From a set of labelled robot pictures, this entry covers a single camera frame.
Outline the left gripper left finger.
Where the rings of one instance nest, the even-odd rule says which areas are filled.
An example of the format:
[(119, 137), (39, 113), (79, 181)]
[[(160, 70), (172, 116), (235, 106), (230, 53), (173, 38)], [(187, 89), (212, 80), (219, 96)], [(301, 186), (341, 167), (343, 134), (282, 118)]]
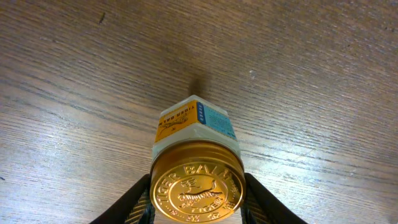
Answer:
[(90, 224), (153, 224), (155, 208), (149, 190), (150, 175), (146, 174)]

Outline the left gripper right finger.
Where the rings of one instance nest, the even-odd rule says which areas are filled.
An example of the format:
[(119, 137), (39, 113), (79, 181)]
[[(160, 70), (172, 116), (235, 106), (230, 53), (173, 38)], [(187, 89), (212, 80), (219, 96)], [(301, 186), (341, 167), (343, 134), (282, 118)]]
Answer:
[(244, 177), (246, 196), (241, 206), (242, 224), (307, 224), (253, 175), (245, 173)]

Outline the small gold-lid jar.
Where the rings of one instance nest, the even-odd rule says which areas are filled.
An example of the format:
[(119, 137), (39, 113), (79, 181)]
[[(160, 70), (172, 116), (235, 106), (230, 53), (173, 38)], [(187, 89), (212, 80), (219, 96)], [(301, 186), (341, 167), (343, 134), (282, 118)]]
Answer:
[(160, 114), (152, 148), (150, 198), (182, 223), (218, 222), (246, 194), (240, 147), (228, 112), (192, 95)]

